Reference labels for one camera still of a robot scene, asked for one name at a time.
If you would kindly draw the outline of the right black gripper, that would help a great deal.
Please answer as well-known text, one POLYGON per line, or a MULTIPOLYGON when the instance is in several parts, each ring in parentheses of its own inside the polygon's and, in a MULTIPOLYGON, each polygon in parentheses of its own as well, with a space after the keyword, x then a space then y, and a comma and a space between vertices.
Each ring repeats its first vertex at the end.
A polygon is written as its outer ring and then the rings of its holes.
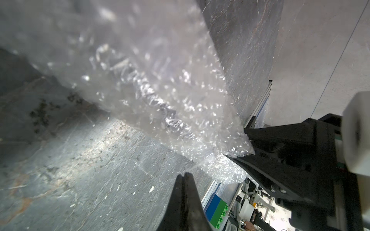
POLYGON ((253 155, 233 162, 289 211, 298 231, 362 231, 358 181, 339 159, 342 117, 245 128, 253 155))

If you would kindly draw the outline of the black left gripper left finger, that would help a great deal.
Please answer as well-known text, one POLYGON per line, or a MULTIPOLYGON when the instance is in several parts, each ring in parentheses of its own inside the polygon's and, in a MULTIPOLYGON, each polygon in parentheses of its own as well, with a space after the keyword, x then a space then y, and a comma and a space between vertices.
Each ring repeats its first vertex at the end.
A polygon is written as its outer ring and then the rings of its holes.
POLYGON ((182 231, 185 224, 185 182, 182 175, 176 177, 165 214, 157 231, 182 231))

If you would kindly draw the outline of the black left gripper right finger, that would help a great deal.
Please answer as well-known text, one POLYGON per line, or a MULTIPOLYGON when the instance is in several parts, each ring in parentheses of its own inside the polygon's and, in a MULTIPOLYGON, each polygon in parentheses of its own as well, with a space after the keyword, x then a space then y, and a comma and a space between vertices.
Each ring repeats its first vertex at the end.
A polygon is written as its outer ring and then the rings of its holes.
POLYGON ((194 177, 186 172, 184 175, 184 230, 211 231, 197 191, 194 177))

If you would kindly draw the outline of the clear bubble wrap sheet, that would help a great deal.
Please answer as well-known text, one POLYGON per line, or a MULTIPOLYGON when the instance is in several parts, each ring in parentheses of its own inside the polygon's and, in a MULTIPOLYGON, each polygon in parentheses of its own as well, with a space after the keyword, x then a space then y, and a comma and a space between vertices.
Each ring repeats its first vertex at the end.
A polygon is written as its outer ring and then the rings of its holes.
POLYGON ((196 1, 1 1, 1 46, 223 184, 254 154, 196 1))

